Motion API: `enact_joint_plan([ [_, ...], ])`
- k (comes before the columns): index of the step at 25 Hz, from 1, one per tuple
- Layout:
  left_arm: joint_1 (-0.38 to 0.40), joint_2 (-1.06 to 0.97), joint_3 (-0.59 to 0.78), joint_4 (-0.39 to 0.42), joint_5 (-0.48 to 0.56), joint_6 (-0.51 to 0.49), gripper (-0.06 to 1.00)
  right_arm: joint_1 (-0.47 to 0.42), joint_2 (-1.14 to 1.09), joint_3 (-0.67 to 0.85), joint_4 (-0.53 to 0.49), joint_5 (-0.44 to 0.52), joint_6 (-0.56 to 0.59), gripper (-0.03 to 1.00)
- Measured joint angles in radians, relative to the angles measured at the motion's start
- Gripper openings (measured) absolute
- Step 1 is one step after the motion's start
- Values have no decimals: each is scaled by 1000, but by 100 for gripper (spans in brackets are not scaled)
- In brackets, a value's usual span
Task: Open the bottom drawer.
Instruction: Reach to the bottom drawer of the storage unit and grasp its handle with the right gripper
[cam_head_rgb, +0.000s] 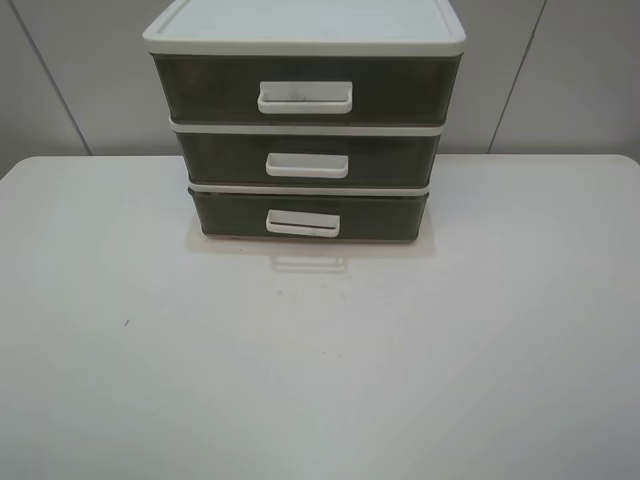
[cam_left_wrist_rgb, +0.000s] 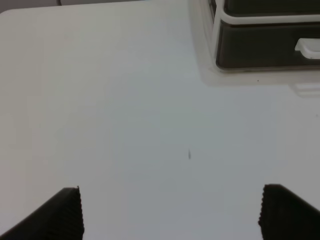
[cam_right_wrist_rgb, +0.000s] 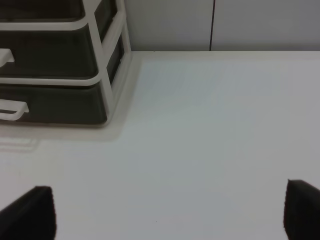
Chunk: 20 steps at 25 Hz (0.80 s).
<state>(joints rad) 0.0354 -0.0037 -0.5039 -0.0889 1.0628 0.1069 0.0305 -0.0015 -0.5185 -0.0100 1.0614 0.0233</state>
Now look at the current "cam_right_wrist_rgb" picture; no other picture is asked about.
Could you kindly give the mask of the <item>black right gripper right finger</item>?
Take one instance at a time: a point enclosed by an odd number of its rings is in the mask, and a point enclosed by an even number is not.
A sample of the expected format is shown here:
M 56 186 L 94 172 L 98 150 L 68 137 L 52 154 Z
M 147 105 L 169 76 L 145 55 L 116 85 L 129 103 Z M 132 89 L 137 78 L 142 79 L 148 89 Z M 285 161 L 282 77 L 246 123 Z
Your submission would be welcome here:
M 320 238 L 320 190 L 303 180 L 288 180 L 283 227 L 289 240 Z

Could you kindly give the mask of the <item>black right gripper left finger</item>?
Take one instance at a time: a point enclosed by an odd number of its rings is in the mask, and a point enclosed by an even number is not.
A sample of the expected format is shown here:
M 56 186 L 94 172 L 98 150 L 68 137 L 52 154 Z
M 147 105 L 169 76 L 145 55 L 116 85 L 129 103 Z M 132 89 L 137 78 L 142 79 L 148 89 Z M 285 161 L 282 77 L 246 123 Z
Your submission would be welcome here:
M 2 240 L 53 240 L 56 210 L 52 188 L 36 186 L 0 211 Z

